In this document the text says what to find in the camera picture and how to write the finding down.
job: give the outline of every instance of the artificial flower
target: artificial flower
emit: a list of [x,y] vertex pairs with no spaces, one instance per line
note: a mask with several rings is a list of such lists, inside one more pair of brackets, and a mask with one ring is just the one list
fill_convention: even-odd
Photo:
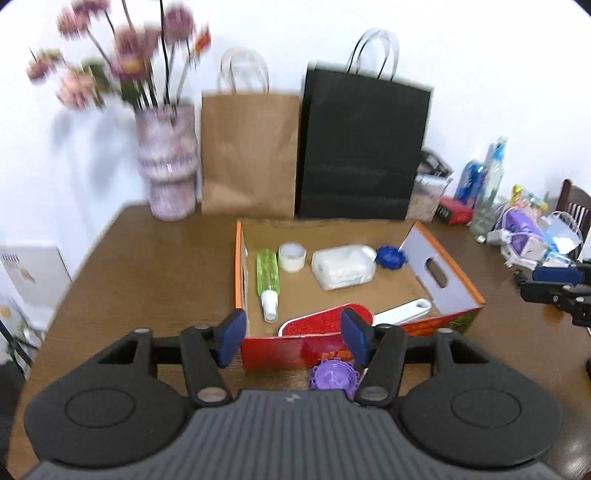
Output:
[[193,14],[181,5],[169,8],[164,15],[164,36],[170,45],[187,41],[194,29]]
[[130,27],[120,28],[115,33],[115,54],[123,63],[133,59],[150,62],[158,48],[160,30],[146,27],[144,31]]
[[72,3],[72,10],[74,13],[98,14],[106,12],[110,6],[111,0],[78,0]]
[[57,29],[66,38],[80,37],[88,30],[90,16],[88,12],[65,8],[57,19]]
[[193,45],[193,50],[195,51],[195,55],[200,57],[201,54],[207,50],[212,45],[212,35],[209,31],[209,25],[207,25],[201,32],[199,32],[199,36],[197,40],[195,40],[195,44]]
[[29,62],[27,75],[32,82],[43,82],[51,72],[56,71],[56,61],[50,55],[37,54],[37,57]]
[[69,70],[61,79],[58,100],[71,110],[84,110],[89,100],[96,96],[96,82],[91,74]]
[[111,72],[122,82],[133,80],[145,80],[152,73],[152,65],[143,59],[133,57],[129,60],[120,60],[115,57],[111,60]]

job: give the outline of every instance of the tape roll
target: tape roll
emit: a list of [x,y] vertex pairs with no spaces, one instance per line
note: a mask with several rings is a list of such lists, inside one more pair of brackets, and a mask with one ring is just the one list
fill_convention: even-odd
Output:
[[288,273],[299,272],[306,264],[306,249],[295,242],[279,247],[279,266]]

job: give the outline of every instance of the bag handle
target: bag handle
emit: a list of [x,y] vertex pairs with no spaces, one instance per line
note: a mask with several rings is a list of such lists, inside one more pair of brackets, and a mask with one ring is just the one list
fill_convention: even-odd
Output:
[[[366,31],[363,35],[361,35],[361,37],[357,41],[357,44],[355,45],[355,48],[353,49],[353,52],[349,57],[347,73],[350,73],[351,68],[353,66],[353,62],[355,61],[355,54],[357,54],[357,70],[355,74],[359,74],[359,69],[361,67],[361,54],[363,53],[363,49],[367,46],[368,43],[372,42],[373,40],[376,40],[377,38],[382,40],[382,43],[384,44],[384,63],[382,63],[382,68],[378,73],[378,78],[381,78],[386,63],[390,58],[390,53],[393,53],[394,59],[392,61],[392,75],[390,75],[390,81],[394,79],[394,75],[396,75],[396,69],[398,67],[398,57],[400,55],[400,44],[398,42],[398,37],[388,30],[381,30],[379,28],[371,28],[370,30]],[[361,49],[359,50],[359,52],[357,52],[359,45],[364,40],[365,42],[361,46]]]
[[230,48],[226,50],[220,61],[220,77],[236,93],[236,62],[244,61],[252,67],[252,71],[261,81],[263,92],[269,93],[269,70],[263,57],[254,50]]

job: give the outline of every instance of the white plastic container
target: white plastic container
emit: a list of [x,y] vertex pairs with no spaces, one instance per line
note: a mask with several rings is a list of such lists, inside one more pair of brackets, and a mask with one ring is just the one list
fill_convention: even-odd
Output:
[[312,255],[312,272],[323,290],[361,285],[375,274],[376,252],[367,245],[317,250]]

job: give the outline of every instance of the chair back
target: chair back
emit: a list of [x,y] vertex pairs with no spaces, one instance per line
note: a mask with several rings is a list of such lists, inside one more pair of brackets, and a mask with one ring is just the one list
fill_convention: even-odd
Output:
[[[574,221],[581,230],[584,243],[591,226],[591,196],[583,189],[573,185],[572,180],[566,179],[562,183],[556,210],[568,212],[573,216]],[[581,244],[569,254],[569,257],[576,260],[582,249],[583,245]]]

